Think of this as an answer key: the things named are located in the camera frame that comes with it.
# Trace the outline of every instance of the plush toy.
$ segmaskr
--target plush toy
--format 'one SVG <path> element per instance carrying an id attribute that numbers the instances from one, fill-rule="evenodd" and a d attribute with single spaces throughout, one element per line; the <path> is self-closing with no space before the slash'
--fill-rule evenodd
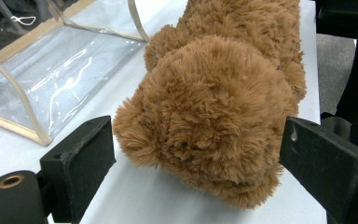
<path id="1" fill-rule="evenodd" d="M 189 0 L 145 49 L 147 75 L 114 134 L 228 205 L 255 208 L 279 184 L 282 132 L 305 95 L 298 0 Z"/>

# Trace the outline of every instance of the teddy bear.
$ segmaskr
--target teddy bear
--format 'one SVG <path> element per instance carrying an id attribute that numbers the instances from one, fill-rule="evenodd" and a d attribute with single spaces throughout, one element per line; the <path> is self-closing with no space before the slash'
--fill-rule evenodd
<path id="1" fill-rule="evenodd" d="M 306 94 L 301 60 L 298 0 L 189 0 L 146 46 L 114 135 L 135 165 L 255 208 L 279 185 L 285 119 Z"/>

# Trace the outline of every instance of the transparent vinyl bag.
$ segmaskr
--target transparent vinyl bag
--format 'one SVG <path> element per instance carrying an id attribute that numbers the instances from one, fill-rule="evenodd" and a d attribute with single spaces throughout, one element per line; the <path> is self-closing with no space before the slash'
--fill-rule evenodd
<path id="1" fill-rule="evenodd" d="M 47 146 L 148 36 L 132 0 L 21 1 L 36 16 L 3 17 L 19 38 L 0 49 L 0 126 Z"/>

